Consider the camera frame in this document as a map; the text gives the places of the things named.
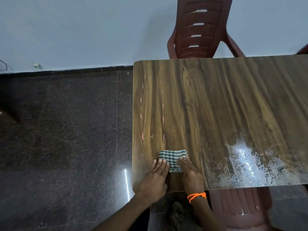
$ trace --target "white wall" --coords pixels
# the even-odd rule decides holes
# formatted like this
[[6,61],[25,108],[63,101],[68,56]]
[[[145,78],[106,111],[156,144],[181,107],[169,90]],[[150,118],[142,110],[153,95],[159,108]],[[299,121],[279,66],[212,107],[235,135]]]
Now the white wall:
[[[0,59],[14,72],[168,59],[177,0],[1,0]],[[308,43],[308,0],[233,0],[227,29],[246,56]],[[221,43],[215,57],[231,57]]]

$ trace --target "folded cloth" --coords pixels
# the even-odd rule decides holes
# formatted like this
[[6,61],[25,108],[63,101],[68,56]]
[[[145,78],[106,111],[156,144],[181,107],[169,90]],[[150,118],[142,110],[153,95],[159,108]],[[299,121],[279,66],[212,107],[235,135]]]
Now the folded cloth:
[[159,151],[158,158],[164,158],[170,164],[169,172],[182,172],[177,162],[180,159],[180,157],[186,158],[186,156],[187,156],[187,151],[185,149],[179,151],[163,150]]

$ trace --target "electrical cord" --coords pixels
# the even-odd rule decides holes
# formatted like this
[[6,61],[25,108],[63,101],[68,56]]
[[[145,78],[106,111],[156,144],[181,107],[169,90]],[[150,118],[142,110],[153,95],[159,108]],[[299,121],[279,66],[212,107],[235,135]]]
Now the electrical cord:
[[7,64],[7,63],[5,63],[4,61],[2,61],[2,60],[0,60],[0,62],[2,62],[4,65],[5,65],[5,69],[0,69],[0,71],[7,71],[8,70],[8,68],[10,68],[12,71],[13,71],[13,69],[12,69],[12,67],[10,67],[10,65],[9,64]]

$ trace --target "floor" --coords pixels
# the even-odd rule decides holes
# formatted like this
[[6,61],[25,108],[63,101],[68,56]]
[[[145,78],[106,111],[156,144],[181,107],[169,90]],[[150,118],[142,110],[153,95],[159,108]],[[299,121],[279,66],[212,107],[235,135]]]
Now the floor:
[[[88,231],[133,196],[131,70],[2,79],[0,91],[21,119],[0,120],[0,230]],[[305,230],[303,186],[271,193],[273,226]],[[170,196],[149,230],[162,229]]]

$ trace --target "orange thread bracelet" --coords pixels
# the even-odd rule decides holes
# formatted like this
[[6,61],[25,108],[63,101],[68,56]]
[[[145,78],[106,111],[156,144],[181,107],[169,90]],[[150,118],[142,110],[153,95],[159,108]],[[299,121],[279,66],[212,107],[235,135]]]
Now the orange thread bracelet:
[[194,198],[196,198],[197,196],[202,196],[203,198],[206,198],[206,193],[196,193],[196,194],[191,194],[187,196],[187,199],[189,199],[189,203],[191,203],[191,200],[193,200]]

